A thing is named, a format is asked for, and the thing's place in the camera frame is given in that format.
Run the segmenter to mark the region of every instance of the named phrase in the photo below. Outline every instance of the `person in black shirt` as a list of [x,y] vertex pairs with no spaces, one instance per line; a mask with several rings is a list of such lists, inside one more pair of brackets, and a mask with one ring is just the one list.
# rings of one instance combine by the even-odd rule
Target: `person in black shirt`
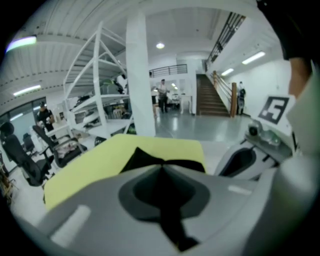
[[52,125],[52,123],[55,121],[54,115],[52,114],[51,110],[46,108],[46,104],[43,101],[40,103],[40,111],[37,114],[37,120],[38,122],[43,122],[48,132],[54,129]]
[[280,40],[283,58],[290,61],[289,94],[298,98],[312,74],[311,60],[316,68],[319,68],[319,43],[315,38],[318,8],[311,0],[303,2],[256,0],[256,2]]

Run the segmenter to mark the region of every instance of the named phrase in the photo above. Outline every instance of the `window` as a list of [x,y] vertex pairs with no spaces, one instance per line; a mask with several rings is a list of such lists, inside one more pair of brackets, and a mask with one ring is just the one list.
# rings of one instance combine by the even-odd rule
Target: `window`
[[14,135],[22,144],[24,134],[30,134],[32,126],[37,123],[40,102],[46,102],[46,98],[36,99],[8,111],[0,116],[0,125],[10,121],[14,126]]
[[32,126],[36,124],[31,102],[9,111],[9,116],[14,135],[23,143],[24,134],[30,134]]
[[9,121],[8,113],[5,113],[2,116],[0,116],[0,126],[7,121]]

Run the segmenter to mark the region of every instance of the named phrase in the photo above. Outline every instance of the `man standing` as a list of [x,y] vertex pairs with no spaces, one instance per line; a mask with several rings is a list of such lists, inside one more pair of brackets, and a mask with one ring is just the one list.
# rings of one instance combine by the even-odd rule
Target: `man standing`
[[161,80],[161,85],[160,88],[158,89],[159,92],[159,107],[161,109],[161,112],[163,113],[164,111],[167,113],[167,101],[168,101],[168,97],[167,97],[167,87],[165,85],[165,80],[162,79]]
[[40,110],[37,114],[38,122],[43,122],[44,127],[47,129],[48,132],[54,129],[52,123],[55,122],[54,115],[52,114],[51,110],[48,110],[44,101],[40,102]]
[[242,115],[245,108],[245,96],[246,96],[246,90],[244,89],[242,82],[240,82],[236,91],[237,91],[236,114]]

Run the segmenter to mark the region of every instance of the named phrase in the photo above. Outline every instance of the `ceiling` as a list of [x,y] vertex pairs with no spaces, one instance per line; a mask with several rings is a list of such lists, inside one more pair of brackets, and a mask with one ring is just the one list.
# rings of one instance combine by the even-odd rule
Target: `ceiling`
[[[244,65],[242,62],[254,54],[263,51],[265,56]],[[256,23],[246,18],[236,31],[226,47],[216,60],[209,66],[208,71],[216,70],[218,74],[232,68],[229,76],[245,72],[263,63],[281,59],[282,51],[279,38],[268,23]]]
[[[18,39],[37,35],[37,43],[9,51],[1,64],[0,115],[23,103],[62,90],[63,79],[73,59],[101,20],[104,20],[104,27],[125,38],[126,17],[137,1],[48,0],[15,36]],[[247,10],[250,14],[255,1],[139,1],[148,15],[149,56],[211,51],[228,17],[229,12],[225,10],[238,8],[238,3],[241,3],[239,12],[246,7],[243,12]],[[208,8],[211,6],[225,10]],[[165,43],[162,51],[155,47],[159,41]],[[14,92],[39,84],[40,91],[13,96]]]

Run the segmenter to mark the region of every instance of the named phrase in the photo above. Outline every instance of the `cable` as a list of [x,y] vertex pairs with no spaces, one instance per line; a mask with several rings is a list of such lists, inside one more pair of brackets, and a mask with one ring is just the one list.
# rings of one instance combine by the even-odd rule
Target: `cable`
[[292,139],[293,139],[294,151],[297,151],[298,144],[297,144],[296,136],[295,136],[295,133],[294,133],[294,132],[292,132]]

